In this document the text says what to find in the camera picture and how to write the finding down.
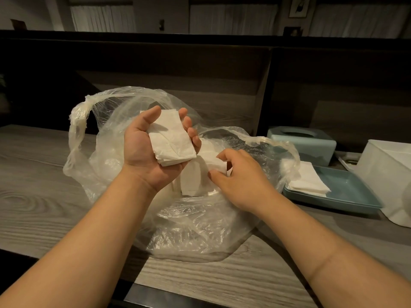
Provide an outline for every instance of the wooden table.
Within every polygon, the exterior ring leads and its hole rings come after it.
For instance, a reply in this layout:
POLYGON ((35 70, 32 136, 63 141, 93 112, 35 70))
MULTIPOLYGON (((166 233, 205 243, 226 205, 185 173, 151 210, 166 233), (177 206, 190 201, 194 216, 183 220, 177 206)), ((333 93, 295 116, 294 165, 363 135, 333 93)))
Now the wooden table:
MULTIPOLYGON (((62 172, 67 132, 0 128, 0 248, 40 258, 87 212, 82 187, 62 172)), ((93 150, 95 136, 83 148, 93 150)), ((321 223, 411 280, 411 229, 384 216, 302 207, 321 223)), ((290 256, 266 225, 219 262, 147 258, 132 248, 122 278, 182 295, 249 307, 316 307, 290 256)))

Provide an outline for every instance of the clear plastic bag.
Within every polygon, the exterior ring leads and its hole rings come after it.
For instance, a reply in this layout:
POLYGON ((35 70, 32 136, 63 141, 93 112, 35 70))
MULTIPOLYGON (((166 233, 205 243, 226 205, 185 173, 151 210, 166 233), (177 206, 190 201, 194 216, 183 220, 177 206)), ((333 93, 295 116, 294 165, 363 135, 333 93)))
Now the clear plastic bag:
MULTIPOLYGON (((195 110, 162 90, 121 87, 86 96, 70 115, 70 155, 63 171, 83 186, 90 202, 100 197, 121 170, 126 127, 140 111, 155 105, 163 109, 187 108, 200 137, 221 150, 231 147, 249 152, 278 191, 297 172, 300 159, 294 145, 288 142, 252 137, 234 126, 202 126, 195 110), (81 150, 81 142, 91 110, 99 133, 96 149, 88 158, 81 150), (280 170, 283 159, 288 159, 286 170, 280 170)), ((234 207, 220 192, 204 197, 183 197, 178 184, 176 179, 154 198, 136 236, 137 247, 159 258, 227 253, 256 226, 258 220, 254 216, 234 207)))

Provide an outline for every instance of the white napkin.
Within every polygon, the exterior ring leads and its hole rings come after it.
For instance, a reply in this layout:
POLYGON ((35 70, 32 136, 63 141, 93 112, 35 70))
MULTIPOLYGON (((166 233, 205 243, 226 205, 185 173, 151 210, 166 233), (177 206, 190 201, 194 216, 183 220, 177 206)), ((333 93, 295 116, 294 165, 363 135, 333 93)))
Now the white napkin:
POLYGON ((169 166, 197 157, 193 144, 181 124, 178 111, 161 110, 160 117, 148 128, 151 145, 162 166, 169 166))
POLYGON ((219 149, 207 139, 202 138, 201 143, 197 158, 191 160, 180 174, 182 195, 201 197, 218 190, 208 178, 208 171, 211 169, 227 175, 227 162, 216 158, 219 149))
POLYGON ((300 178, 291 180, 288 183, 288 189, 320 197, 326 197, 326 193, 331 191, 321 181, 311 162, 301 161, 298 173, 300 174, 300 178))

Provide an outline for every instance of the blue tray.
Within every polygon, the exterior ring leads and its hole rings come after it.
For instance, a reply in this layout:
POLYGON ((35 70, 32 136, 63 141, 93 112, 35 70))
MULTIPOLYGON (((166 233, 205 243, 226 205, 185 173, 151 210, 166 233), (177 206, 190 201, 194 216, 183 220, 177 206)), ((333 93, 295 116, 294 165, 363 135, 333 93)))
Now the blue tray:
POLYGON ((382 207, 374 193, 354 173, 321 166, 314 166, 314 169, 331 190, 327 197, 308 195, 287 187, 283 190, 284 196, 294 201, 362 214, 374 214, 382 207))

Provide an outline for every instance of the white container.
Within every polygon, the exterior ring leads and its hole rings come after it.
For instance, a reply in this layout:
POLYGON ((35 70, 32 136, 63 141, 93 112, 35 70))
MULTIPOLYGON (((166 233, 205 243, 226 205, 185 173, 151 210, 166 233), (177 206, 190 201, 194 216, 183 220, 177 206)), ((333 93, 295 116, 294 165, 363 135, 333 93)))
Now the white container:
POLYGON ((354 171, 379 197, 384 215, 411 228, 411 144, 370 139, 354 171))

